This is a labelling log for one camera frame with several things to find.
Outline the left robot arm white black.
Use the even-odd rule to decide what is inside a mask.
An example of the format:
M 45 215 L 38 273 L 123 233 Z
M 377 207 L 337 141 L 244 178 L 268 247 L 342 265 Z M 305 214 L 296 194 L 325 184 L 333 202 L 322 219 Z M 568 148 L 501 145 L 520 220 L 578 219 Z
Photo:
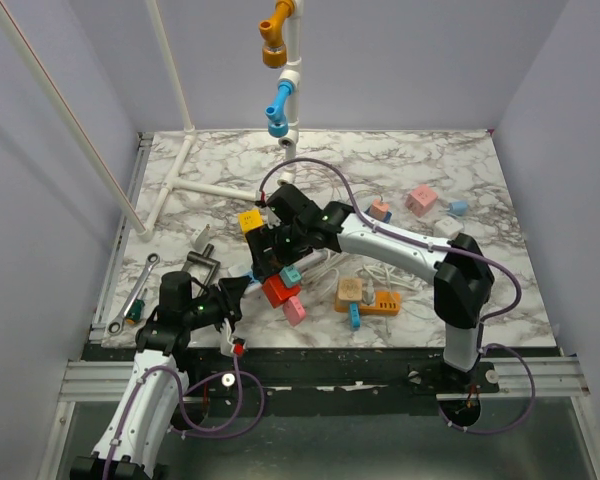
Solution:
M 156 459 L 172 416 L 201 385 L 200 368 L 187 361 L 192 332 L 213 326 L 225 356 L 236 361 L 244 353 L 234 328 L 250 277 L 221 278 L 199 296 L 192 293 L 195 282 L 185 271 L 162 276 L 158 304 L 136 335 L 131 375 L 116 411 L 91 454 L 74 460 L 70 478 L 163 477 Z

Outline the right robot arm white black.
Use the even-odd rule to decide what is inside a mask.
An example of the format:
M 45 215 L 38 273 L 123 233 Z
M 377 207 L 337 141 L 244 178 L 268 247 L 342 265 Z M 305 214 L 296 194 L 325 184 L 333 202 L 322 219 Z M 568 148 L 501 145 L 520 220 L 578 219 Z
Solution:
M 378 222 L 356 206 L 319 207 L 291 184 L 259 203 L 278 219 L 246 232 L 255 278 L 264 282 L 315 250 L 368 257 L 417 276 L 433 287 L 434 311 L 445 323 L 440 379 L 460 392 L 476 380 L 479 317 L 494 276 L 477 242 L 427 237 Z

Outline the white tiger cube socket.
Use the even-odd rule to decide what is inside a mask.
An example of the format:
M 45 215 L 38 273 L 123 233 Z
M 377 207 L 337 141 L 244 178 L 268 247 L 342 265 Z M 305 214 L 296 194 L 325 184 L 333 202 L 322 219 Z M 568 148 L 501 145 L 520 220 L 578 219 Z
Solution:
M 451 216 L 446 216 L 433 225 L 433 234 L 435 237 L 449 240 L 455 239 L 463 231 L 464 225 Z

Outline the pink cube socket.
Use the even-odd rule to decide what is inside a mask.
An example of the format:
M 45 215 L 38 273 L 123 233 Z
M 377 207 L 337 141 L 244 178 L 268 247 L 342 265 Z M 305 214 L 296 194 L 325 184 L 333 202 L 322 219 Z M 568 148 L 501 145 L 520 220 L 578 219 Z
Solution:
M 407 195 L 405 206 L 417 217 L 422 217 L 434 207 L 437 200 L 437 193 L 428 185 L 422 184 Z

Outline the small light blue plug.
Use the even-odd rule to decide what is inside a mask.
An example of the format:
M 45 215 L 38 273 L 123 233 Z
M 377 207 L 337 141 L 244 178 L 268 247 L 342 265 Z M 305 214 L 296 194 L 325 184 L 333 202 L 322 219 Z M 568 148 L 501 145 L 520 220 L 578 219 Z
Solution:
M 452 201 L 447 206 L 447 213 L 455 217 L 463 217 L 469 209 L 469 205 L 464 200 Z

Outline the yellow cube socket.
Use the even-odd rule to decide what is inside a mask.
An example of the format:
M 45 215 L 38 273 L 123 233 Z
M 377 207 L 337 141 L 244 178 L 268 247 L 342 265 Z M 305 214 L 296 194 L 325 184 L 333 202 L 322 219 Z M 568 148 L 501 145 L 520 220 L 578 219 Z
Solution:
M 258 209 L 252 209 L 238 214 L 238 223 L 244 235 L 249 231 L 264 225 L 264 219 Z

